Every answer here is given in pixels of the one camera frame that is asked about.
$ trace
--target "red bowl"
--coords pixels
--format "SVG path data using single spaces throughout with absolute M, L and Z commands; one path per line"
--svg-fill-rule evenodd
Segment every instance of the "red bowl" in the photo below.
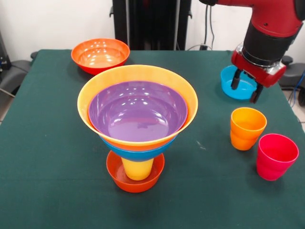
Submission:
M 154 186 L 163 171 L 165 164 L 164 155 L 160 154 L 154 158 L 152 171 L 144 180 L 131 180 L 125 174 L 122 159 L 114 152 L 110 151 L 107 156 L 106 166 L 115 184 L 126 192 L 138 193 L 149 190 Z
M 116 39 L 99 38 L 78 44 L 71 52 L 72 60 L 85 72 L 97 75 L 122 66 L 130 54 L 127 44 Z

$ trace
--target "plastic cup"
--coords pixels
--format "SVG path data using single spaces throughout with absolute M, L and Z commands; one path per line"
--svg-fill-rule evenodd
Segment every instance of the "plastic cup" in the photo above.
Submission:
M 231 143 L 238 150 L 249 150 L 267 125 L 267 119 L 258 110 L 240 107 L 231 114 Z
M 299 157 L 297 145 L 288 137 L 267 134 L 258 143 L 256 170 L 268 181 L 280 178 Z
M 144 180 L 152 170 L 153 158 L 147 161 L 130 161 L 122 157 L 126 175 L 131 180 Z

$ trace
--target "blue bowl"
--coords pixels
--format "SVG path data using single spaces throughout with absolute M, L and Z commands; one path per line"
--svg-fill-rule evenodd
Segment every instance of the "blue bowl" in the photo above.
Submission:
M 167 148 L 171 145 L 171 143 L 173 142 L 173 140 L 176 137 L 174 137 L 170 142 L 168 142 L 167 144 L 156 148 L 156 149 L 152 149 L 152 150 L 148 150 L 148 151 L 129 151 L 129 150 L 123 150 L 123 149 L 119 149 L 111 144 L 109 144 L 108 142 L 106 142 L 102 137 L 101 139 L 104 141 L 104 143 L 109 147 L 110 150 L 112 150 L 113 152 L 115 152 L 117 155 L 130 160 L 130 161 L 147 161 L 149 159 L 152 159 L 158 155 L 160 155 L 161 153 L 163 153 L 165 150 L 167 150 Z
M 240 82 L 236 90 L 231 88 L 232 79 L 237 68 L 233 65 L 224 68 L 220 74 L 221 88 L 223 92 L 234 99 L 246 100 L 250 99 L 252 93 L 256 90 L 257 83 L 249 78 L 244 72 L 240 74 Z

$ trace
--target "white wall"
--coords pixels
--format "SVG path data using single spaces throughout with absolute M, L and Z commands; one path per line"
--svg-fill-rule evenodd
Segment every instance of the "white wall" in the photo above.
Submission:
M 12 60 L 39 49 L 72 49 L 114 38 L 112 0 L 0 0 L 0 31 Z
M 205 5 L 200 3 L 199 0 L 193 0 L 192 13 L 193 19 L 189 18 L 188 21 L 187 49 L 204 41 Z M 243 42 L 251 13 L 250 8 L 215 5 L 212 9 L 212 23 L 215 34 L 213 49 L 234 50 L 238 44 Z M 212 34 L 208 30 L 208 45 L 211 45 L 211 42 Z M 286 54 L 291 55 L 295 62 L 305 62 L 305 26 Z
M 39 49 L 72 49 L 83 40 L 114 38 L 112 0 L 0 0 L 0 31 L 12 60 L 30 59 Z M 186 48 L 204 40 L 205 5 L 193 0 Z M 233 50 L 244 39 L 251 9 L 213 7 L 215 50 Z M 208 44 L 211 45 L 211 33 Z M 287 54 L 305 62 L 305 28 Z

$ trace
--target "pink cup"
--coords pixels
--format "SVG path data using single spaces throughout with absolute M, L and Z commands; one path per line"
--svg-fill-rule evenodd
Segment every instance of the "pink cup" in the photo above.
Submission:
M 277 180 L 298 156 L 299 149 L 290 138 L 278 134 L 264 135 L 258 143 L 257 173 L 265 180 Z

